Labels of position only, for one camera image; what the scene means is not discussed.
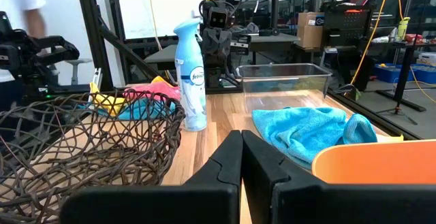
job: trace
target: orange container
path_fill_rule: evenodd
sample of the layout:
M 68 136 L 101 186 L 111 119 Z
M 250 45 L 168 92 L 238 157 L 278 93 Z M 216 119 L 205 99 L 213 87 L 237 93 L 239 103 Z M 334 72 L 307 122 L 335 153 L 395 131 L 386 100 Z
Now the orange container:
M 436 141 L 333 146 L 312 172 L 331 184 L 436 184 Z

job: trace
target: whiteboard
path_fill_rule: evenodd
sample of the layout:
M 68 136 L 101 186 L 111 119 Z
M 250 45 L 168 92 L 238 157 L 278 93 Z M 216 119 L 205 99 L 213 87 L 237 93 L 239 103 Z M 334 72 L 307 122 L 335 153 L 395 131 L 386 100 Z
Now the whiteboard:
M 157 36 L 174 36 L 174 28 L 199 15 L 201 0 L 119 0 L 126 39 L 154 37 L 155 28 L 151 3 L 155 14 Z

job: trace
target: blue cloth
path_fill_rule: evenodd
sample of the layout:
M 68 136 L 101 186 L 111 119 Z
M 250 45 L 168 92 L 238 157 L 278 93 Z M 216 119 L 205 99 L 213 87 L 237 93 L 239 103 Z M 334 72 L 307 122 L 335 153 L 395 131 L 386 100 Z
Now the blue cloth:
M 130 106 L 127 106 L 124 110 L 120 112 L 118 115 L 119 120 L 132 120 L 132 119 L 146 119 L 148 115 L 150 115 L 151 119 L 155 119 L 158 116 L 165 116 L 166 109 L 162 102 L 155 102 L 153 106 L 148 106 L 150 100 L 149 99 L 139 99 L 135 101 Z M 170 110 L 174 111 L 176 109 L 176 105 L 171 103 Z
M 377 142 L 367 118 L 354 114 L 345 122 L 346 113 L 338 108 L 254 110 L 252 115 L 266 142 L 307 169 L 316 154 L 330 146 Z

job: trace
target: febreze bottle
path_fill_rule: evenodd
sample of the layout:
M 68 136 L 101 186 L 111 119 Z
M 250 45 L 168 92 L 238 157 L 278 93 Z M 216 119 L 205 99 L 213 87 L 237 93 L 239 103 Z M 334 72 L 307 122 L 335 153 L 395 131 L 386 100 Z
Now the febreze bottle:
M 199 18 L 192 18 L 174 30 L 178 35 L 175 56 L 177 82 L 181 104 L 185 109 L 184 128 L 187 131 L 201 131 L 207 126 L 203 56 L 196 39 L 199 24 Z

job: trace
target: cardboard box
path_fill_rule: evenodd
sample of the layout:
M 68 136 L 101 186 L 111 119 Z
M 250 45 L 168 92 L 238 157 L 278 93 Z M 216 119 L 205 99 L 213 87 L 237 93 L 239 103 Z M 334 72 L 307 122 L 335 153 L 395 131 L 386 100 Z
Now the cardboard box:
M 323 12 L 304 12 L 298 14 L 298 26 L 322 26 L 324 25 Z
M 323 26 L 298 26 L 299 46 L 303 48 L 319 48 L 322 40 Z

